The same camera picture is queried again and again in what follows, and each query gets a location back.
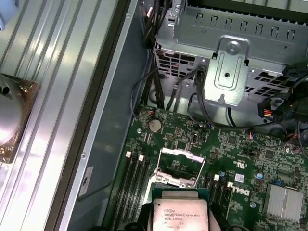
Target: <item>silver heatsink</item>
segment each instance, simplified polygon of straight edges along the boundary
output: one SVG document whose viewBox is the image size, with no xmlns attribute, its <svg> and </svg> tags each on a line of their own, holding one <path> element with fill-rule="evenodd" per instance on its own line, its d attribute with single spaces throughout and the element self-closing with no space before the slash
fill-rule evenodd
<svg viewBox="0 0 308 231">
<path fill-rule="evenodd" d="M 303 193 L 269 184 L 263 212 L 277 218 L 299 222 L 302 203 Z"/>
<path fill-rule="evenodd" d="M 202 66 L 205 99 L 237 106 L 287 92 L 286 65 L 307 58 L 308 26 L 191 6 L 168 11 L 156 40 L 161 74 L 182 78 Z"/>
</svg>

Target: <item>gray metal surface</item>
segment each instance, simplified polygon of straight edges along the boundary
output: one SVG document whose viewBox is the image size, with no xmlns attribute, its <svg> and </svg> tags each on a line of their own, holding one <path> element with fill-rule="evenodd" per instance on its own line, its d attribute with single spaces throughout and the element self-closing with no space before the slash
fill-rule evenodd
<svg viewBox="0 0 308 231">
<path fill-rule="evenodd" d="M 249 44 L 245 98 L 253 101 L 288 91 L 292 82 L 282 76 L 282 71 L 287 64 L 307 58 L 306 25 L 187 7 L 178 24 L 170 27 L 166 19 L 159 31 L 155 46 L 159 72 L 183 77 L 198 65 L 208 65 L 222 38 Z"/>
<path fill-rule="evenodd" d="M 259 6 L 268 6 L 273 8 L 298 11 L 308 13 L 307 0 L 232 0 L 245 2 Z"/>
<path fill-rule="evenodd" d="M 0 146 L 2 146 L 20 128 L 24 107 L 24 99 L 17 84 L 3 75 L 0 75 L 0 107 Z"/>
<path fill-rule="evenodd" d="M 292 189 L 268 185 L 263 212 L 278 218 L 299 222 L 303 193 Z"/>
<path fill-rule="evenodd" d="M 84 231 L 101 225 L 112 182 L 131 122 L 130 92 L 145 73 L 148 52 L 142 46 L 141 12 L 132 0 L 86 137 L 60 230 Z M 86 169 L 93 167 L 84 195 L 79 191 Z"/>
<path fill-rule="evenodd" d="M 234 38 L 220 40 L 217 57 L 210 60 L 204 83 L 205 98 L 237 106 L 244 97 L 248 77 L 245 64 L 249 45 Z"/>
<path fill-rule="evenodd" d="M 22 0 L 0 33 L 0 71 L 41 84 L 13 164 L 0 230 L 44 229 L 116 1 Z"/>
</svg>

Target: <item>electronic component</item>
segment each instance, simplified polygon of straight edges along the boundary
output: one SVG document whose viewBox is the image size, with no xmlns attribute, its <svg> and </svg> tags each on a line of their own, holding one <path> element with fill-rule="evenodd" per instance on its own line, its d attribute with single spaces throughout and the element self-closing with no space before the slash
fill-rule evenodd
<svg viewBox="0 0 308 231">
<path fill-rule="evenodd" d="M 269 159 L 269 160 L 272 160 L 274 158 L 274 152 L 271 151 L 271 150 L 266 150 L 265 151 L 265 158 Z"/>
<path fill-rule="evenodd" d="M 228 143 L 235 145 L 236 144 L 236 137 L 235 136 L 229 136 Z"/>
<path fill-rule="evenodd" d="M 198 138 L 198 135 L 194 134 L 192 137 L 192 144 L 195 144 L 197 142 L 197 138 Z"/>
<path fill-rule="evenodd" d="M 0 161 L 11 163 L 39 90 L 28 80 L 0 75 Z"/>
<path fill-rule="evenodd" d="M 198 191 L 162 191 L 153 207 L 153 231 L 209 230 L 207 202 Z"/>
<path fill-rule="evenodd" d="M 283 119 L 292 118 L 296 121 L 308 121 L 308 81 L 301 82 L 293 88 L 288 98 L 273 112 L 276 121 L 281 122 Z"/>
<path fill-rule="evenodd" d="M 263 212 L 277 218 L 299 222 L 302 203 L 302 192 L 269 184 Z"/>
<path fill-rule="evenodd" d="M 11 79 L 0 76 L 0 146 L 9 141 L 23 119 L 24 99 Z"/>
<path fill-rule="evenodd" d="M 174 178 L 172 175 L 157 171 L 150 177 L 148 186 L 145 191 L 143 203 L 150 202 L 152 189 L 159 186 L 159 188 L 193 188 L 194 180 L 184 178 Z"/>
<path fill-rule="evenodd" d="M 266 230 L 302 231 L 300 223 L 297 226 L 286 218 L 275 218 L 274 215 L 263 212 L 263 204 L 269 200 L 266 197 L 267 185 L 274 183 L 277 186 L 299 190 L 306 188 L 305 182 L 308 180 L 306 158 L 286 151 L 287 148 L 298 148 L 296 145 L 287 144 L 285 147 L 275 149 L 256 148 L 257 145 L 243 131 L 196 127 L 188 116 L 163 109 L 156 109 L 155 112 L 155 118 L 159 119 L 163 129 L 153 134 L 149 128 L 149 122 L 154 119 L 149 114 L 153 108 L 141 105 L 139 109 L 140 115 L 143 116 L 135 118 L 129 130 L 111 193 L 112 199 L 104 219 L 105 227 L 114 227 L 112 225 L 114 220 L 110 219 L 113 216 L 120 217 L 122 222 L 136 218 L 142 205 L 151 202 L 155 188 L 166 190 L 206 188 L 209 192 L 210 210 L 220 210 L 230 224 L 246 227 L 249 230 L 253 230 L 257 224 Z M 136 132 L 139 128 L 142 129 L 142 135 Z M 153 138 L 147 142 L 149 134 Z M 198 137 L 197 142 L 192 145 L 194 134 Z M 280 142 L 276 137 L 259 133 L 257 135 L 264 143 Z M 230 137 L 232 137 L 230 143 L 236 140 L 238 145 L 229 144 Z M 252 150 L 259 153 L 258 157 L 252 158 L 246 154 Z M 129 166 L 126 155 L 135 158 L 130 168 L 124 168 L 126 165 Z M 145 173 L 134 167 L 140 155 L 143 156 L 143 162 L 151 159 L 148 166 L 142 168 L 143 171 L 146 168 Z M 132 191 L 135 182 L 131 180 L 134 172 L 132 169 L 141 172 L 138 174 L 135 193 Z M 130 176 L 132 185 L 130 187 L 124 184 L 127 176 Z M 115 210 L 121 207 L 120 205 L 124 205 L 122 210 Z M 306 217 L 306 214 L 308 215 L 306 204 L 303 201 L 301 218 L 304 215 Z M 269 220 L 273 219 L 275 224 L 269 223 Z"/>
<path fill-rule="evenodd" d="M 162 129 L 162 124 L 158 119 L 153 119 L 149 123 L 149 129 L 151 132 L 157 133 Z"/>
<path fill-rule="evenodd" d="M 159 163 L 160 163 L 162 154 L 169 154 L 169 155 L 173 155 L 173 156 L 183 155 L 183 156 L 185 156 L 189 160 L 192 160 L 192 161 L 195 161 L 195 162 L 199 162 L 201 164 L 200 165 L 200 170 L 199 170 L 199 172 L 198 172 L 198 174 L 197 174 L 197 176 L 196 176 L 192 186 L 195 187 L 197 185 L 197 182 L 198 182 L 199 177 L 201 175 L 203 166 L 205 164 L 205 159 L 203 157 L 195 156 L 191 152 L 188 152 L 188 151 L 182 150 L 182 149 L 162 148 L 160 150 L 160 152 L 159 152 L 158 161 L 157 161 L 157 167 L 159 167 Z"/>
</svg>

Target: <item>label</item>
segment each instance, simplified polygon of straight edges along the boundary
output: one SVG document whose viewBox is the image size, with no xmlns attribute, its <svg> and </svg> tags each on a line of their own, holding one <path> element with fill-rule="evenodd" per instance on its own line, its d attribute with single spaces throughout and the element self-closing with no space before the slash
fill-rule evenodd
<svg viewBox="0 0 308 231">
<path fill-rule="evenodd" d="M 79 196 L 86 194 L 94 166 L 88 167 L 83 177 Z"/>
<path fill-rule="evenodd" d="M 234 193 L 244 194 L 245 196 L 249 196 L 250 191 L 245 189 L 240 189 L 238 187 L 232 186 L 232 190 Z"/>
<path fill-rule="evenodd" d="M 244 183 L 244 179 L 245 179 L 244 175 L 238 174 L 238 173 L 235 174 L 234 181 L 239 182 L 239 183 Z"/>
<path fill-rule="evenodd" d="M 207 203 L 204 200 L 156 199 L 153 231 L 208 230 Z"/>
</svg>

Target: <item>heatsink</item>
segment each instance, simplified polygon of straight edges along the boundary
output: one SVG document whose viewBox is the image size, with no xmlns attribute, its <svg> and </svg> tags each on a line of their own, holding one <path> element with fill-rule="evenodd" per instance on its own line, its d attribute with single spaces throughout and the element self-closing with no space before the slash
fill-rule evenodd
<svg viewBox="0 0 308 231">
<path fill-rule="evenodd" d="M 298 223 L 303 196 L 302 192 L 269 184 L 263 212 L 273 217 Z"/>
</svg>

